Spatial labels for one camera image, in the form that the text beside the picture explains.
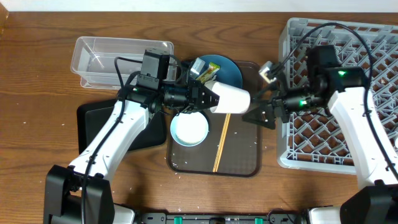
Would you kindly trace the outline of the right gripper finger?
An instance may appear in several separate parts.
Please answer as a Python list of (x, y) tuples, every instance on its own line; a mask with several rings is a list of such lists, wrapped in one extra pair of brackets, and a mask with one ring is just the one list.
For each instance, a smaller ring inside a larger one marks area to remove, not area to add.
[(258, 126), (262, 126), (267, 129), (275, 129), (275, 115), (274, 109), (268, 104), (259, 105), (251, 111), (245, 113), (242, 117), (243, 121)]
[[(285, 96), (287, 94), (288, 84), (287, 79), (284, 74), (279, 74), (275, 76), (270, 83), (263, 89), (261, 89), (258, 93), (256, 93), (252, 98), (252, 103), (257, 103), (259, 105), (266, 105), (271, 103), (278, 97)], [(266, 92), (270, 92), (271, 95), (267, 99), (263, 98)]]

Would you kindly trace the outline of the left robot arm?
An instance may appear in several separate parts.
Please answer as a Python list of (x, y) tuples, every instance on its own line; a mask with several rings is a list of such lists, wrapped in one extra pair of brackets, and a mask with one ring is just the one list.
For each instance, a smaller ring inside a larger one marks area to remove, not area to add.
[(135, 212), (114, 203), (111, 181), (150, 116), (163, 107), (181, 113), (217, 106), (220, 97), (199, 81), (187, 85), (125, 84), (107, 122), (68, 167), (54, 165), (45, 180), (44, 223), (133, 223)]

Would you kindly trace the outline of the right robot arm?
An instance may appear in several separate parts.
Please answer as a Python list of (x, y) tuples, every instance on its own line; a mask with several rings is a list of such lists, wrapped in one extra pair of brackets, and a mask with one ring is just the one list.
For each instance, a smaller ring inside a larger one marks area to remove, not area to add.
[(339, 207), (318, 207), (303, 212), (296, 223), (397, 223), (397, 154), (381, 124), (369, 77), (361, 67), (343, 67), (332, 45), (308, 51), (309, 86), (287, 88), (282, 65), (274, 65), (275, 77), (266, 90), (273, 92), (253, 101), (257, 108), (243, 121), (275, 129), (276, 119), (289, 122), (292, 113), (327, 108), (345, 138), (359, 191)]

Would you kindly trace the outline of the yellow green snack wrapper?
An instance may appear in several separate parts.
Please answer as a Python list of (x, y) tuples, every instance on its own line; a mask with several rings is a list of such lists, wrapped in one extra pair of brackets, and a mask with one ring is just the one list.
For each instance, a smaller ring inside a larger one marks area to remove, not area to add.
[(221, 67), (213, 62), (210, 62), (208, 68), (199, 75), (196, 80), (200, 81), (202, 84), (212, 81), (216, 77), (216, 73)]

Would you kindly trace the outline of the light blue bowl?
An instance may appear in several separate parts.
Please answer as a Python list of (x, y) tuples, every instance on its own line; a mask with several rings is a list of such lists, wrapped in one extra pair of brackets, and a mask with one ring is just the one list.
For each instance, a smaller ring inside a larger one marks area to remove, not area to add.
[(170, 124), (172, 138), (185, 147), (199, 145), (205, 140), (208, 132), (208, 121), (200, 112), (180, 113), (178, 116), (174, 116)]

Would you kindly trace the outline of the dark blue plate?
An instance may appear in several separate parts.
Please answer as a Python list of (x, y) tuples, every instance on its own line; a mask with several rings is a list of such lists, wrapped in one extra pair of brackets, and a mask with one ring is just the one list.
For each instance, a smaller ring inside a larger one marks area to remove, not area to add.
[(192, 60), (185, 61), (188, 65), (187, 77), (197, 79), (208, 70), (209, 65), (218, 69), (210, 69), (210, 75), (202, 78), (202, 82), (218, 81), (236, 88), (243, 87), (243, 76), (235, 62), (222, 55), (202, 55)]

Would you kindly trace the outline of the white cup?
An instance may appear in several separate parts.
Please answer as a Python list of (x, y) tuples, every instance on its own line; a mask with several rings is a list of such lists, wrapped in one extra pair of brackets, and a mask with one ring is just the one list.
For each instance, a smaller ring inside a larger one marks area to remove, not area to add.
[(243, 114), (249, 109), (251, 97), (248, 91), (217, 81), (205, 86), (220, 97), (218, 105), (210, 108), (212, 113)]

